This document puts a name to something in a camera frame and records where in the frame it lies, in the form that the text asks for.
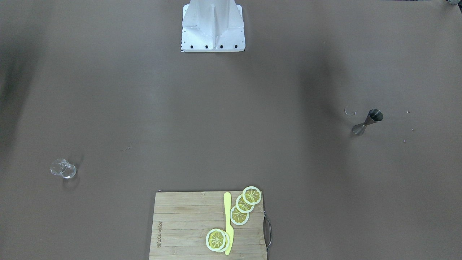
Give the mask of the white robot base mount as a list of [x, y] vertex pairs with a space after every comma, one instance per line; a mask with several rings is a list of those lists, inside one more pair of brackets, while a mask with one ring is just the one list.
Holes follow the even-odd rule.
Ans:
[[182, 15], [182, 52], [245, 51], [243, 9], [234, 0], [192, 0]]

